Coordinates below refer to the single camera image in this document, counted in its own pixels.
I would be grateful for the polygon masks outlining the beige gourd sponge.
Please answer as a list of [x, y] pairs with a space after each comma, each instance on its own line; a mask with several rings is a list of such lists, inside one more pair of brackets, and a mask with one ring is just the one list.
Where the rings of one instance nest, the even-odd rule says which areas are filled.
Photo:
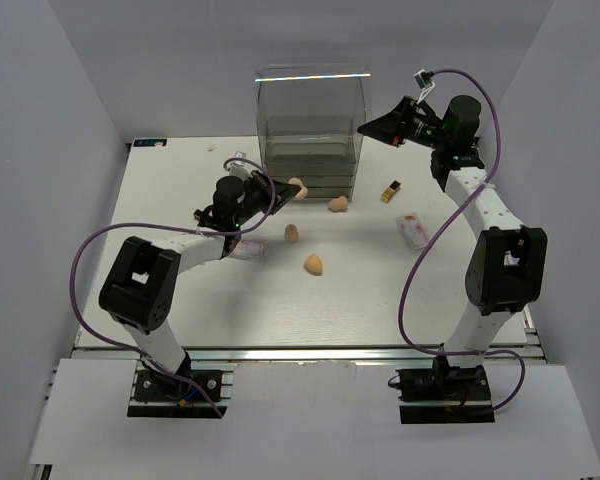
[[287, 243], [296, 243], [299, 239], [299, 231], [296, 225], [288, 224], [284, 230], [284, 239]]

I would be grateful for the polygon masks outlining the pink packet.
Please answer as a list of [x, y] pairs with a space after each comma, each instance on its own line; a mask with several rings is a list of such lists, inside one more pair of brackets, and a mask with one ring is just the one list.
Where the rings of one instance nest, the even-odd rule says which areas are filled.
[[397, 217], [396, 225], [411, 252], [419, 252], [428, 245], [429, 236], [415, 213]]
[[265, 242], [261, 240], [240, 240], [233, 252], [230, 254], [232, 259], [257, 261], [265, 255]]

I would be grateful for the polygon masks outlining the orange teardrop sponge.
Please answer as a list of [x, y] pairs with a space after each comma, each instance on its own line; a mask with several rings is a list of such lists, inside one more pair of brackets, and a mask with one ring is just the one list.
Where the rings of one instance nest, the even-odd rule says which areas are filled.
[[324, 269], [322, 260], [317, 254], [311, 254], [304, 260], [304, 268], [315, 276], [321, 276]]

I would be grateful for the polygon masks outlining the clear acrylic drawer organizer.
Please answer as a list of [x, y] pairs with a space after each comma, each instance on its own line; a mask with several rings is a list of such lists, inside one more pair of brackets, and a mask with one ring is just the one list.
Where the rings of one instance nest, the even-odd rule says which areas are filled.
[[293, 178], [307, 197], [353, 197], [367, 122], [364, 64], [271, 64], [256, 73], [256, 126], [263, 168]]

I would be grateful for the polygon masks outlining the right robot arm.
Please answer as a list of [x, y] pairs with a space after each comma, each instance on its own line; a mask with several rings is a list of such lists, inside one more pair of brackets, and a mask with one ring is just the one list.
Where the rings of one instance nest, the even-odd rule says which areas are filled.
[[425, 101], [404, 97], [359, 134], [394, 147], [411, 141], [431, 150], [431, 174], [476, 237], [465, 274], [468, 304], [455, 330], [422, 373], [400, 376], [405, 400], [462, 401], [480, 383], [486, 351], [500, 329], [541, 292], [548, 238], [528, 227], [490, 186], [475, 134], [481, 104], [453, 97], [443, 116]]

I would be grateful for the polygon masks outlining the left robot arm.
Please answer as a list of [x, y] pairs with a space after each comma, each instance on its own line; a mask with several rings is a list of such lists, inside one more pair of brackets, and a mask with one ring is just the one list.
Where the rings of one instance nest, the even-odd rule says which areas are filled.
[[258, 213], [276, 213], [304, 186], [269, 181], [259, 172], [231, 174], [216, 183], [212, 203], [194, 212], [207, 233], [159, 241], [127, 238], [99, 294], [99, 306], [123, 326], [143, 351], [151, 381], [168, 398], [193, 390], [190, 358], [167, 317], [178, 276], [206, 262], [228, 257], [241, 240], [241, 227]]

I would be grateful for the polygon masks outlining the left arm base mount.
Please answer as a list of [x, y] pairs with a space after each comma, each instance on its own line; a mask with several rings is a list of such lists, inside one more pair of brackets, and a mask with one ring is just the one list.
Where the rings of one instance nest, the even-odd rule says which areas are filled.
[[202, 388], [216, 409], [189, 383], [178, 382], [155, 373], [138, 362], [130, 390], [127, 416], [219, 420], [229, 405], [234, 372], [225, 368], [192, 366], [189, 375]]

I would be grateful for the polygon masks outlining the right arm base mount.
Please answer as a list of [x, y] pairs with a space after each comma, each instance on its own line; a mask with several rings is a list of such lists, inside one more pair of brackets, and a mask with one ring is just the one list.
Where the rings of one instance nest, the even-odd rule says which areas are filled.
[[495, 422], [485, 369], [439, 381], [432, 368], [401, 369], [387, 386], [398, 392], [403, 425], [487, 424]]

